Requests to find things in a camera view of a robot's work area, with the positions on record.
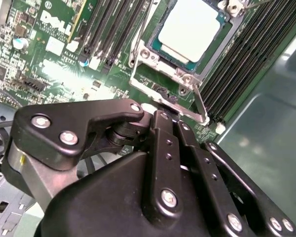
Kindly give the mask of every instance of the silver screw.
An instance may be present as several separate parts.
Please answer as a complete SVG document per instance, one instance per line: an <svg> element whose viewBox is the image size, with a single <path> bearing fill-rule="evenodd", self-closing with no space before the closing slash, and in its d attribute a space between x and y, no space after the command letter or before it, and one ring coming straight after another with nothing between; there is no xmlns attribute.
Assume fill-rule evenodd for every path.
<svg viewBox="0 0 296 237"><path fill-rule="evenodd" d="M150 57L150 53L143 49L141 52L140 52L140 55L143 57L143 58L149 58Z"/></svg>
<svg viewBox="0 0 296 237"><path fill-rule="evenodd" d="M47 128L50 126L50 120L44 116L35 116L32 118L31 122L38 128Z"/></svg>
<svg viewBox="0 0 296 237"><path fill-rule="evenodd" d="M270 222L272 223L272 226L278 230L278 231L282 231L282 226L280 225L280 223L274 218L274 217L271 217L270 218Z"/></svg>
<svg viewBox="0 0 296 237"><path fill-rule="evenodd" d="M168 189L164 189L161 192L161 198L168 207L175 207L177 205L177 198L173 192Z"/></svg>
<svg viewBox="0 0 296 237"><path fill-rule="evenodd" d="M213 150L215 150L215 151L217 150L217 147L216 147L213 143L210 143L209 146L210 146Z"/></svg>
<svg viewBox="0 0 296 237"><path fill-rule="evenodd" d="M190 83L190 82L191 82L191 77L190 77L190 76L184 76L184 77L183 77L183 81L184 81L185 83Z"/></svg>
<svg viewBox="0 0 296 237"><path fill-rule="evenodd" d="M185 123L182 123L182 127L183 127L186 131L189 131L189 127L188 127Z"/></svg>
<svg viewBox="0 0 296 237"><path fill-rule="evenodd" d="M291 223L288 220L283 219L283 224L286 227L286 229L289 230L290 232L294 231L293 226L291 225Z"/></svg>
<svg viewBox="0 0 296 237"><path fill-rule="evenodd" d="M230 225L236 231L239 231L239 232L242 231L242 224L234 214L228 214L227 218L228 218L228 221L229 221Z"/></svg>
<svg viewBox="0 0 296 237"><path fill-rule="evenodd" d="M131 104L130 107L131 107L133 110L135 110L136 112L140 111L139 106L136 105L136 104Z"/></svg>
<svg viewBox="0 0 296 237"><path fill-rule="evenodd" d="M60 134L60 140L70 146L73 146L78 143L78 137L74 132L64 131Z"/></svg>

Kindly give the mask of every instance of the black bracket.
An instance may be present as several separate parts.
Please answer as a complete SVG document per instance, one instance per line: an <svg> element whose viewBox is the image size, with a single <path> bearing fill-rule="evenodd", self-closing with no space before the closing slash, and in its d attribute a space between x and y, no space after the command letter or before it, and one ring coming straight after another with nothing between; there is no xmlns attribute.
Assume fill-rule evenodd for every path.
<svg viewBox="0 0 296 237"><path fill-rule="evenodd" d="M44 129L34 126L35 116L47 118L51 125ZM47 166L68 170L100 150L98 143L113 124L138 122L143 116L140 105L130 99L26 106L15 114L11 138L20 150ZM61 142L64 131L75 133L78 142Z"/></svg>
<svg viewBox="0 0 296 237"><path fill-rule="evenodd" d="M36 116L49 126L35 126ZM78 141L62 142L64 131ZM134 152L78 181L53 188L41 178L40 170L63 177L81 159L124 145ZM32 166L23 164L25 157ZM296 236L293 222L217 144L200 146L169 111L150 115L128 99L20 109L3 167L7 180L28 194L53 194L45 200L42 236ZM33 188L40 181L45 192Z"/></svg>

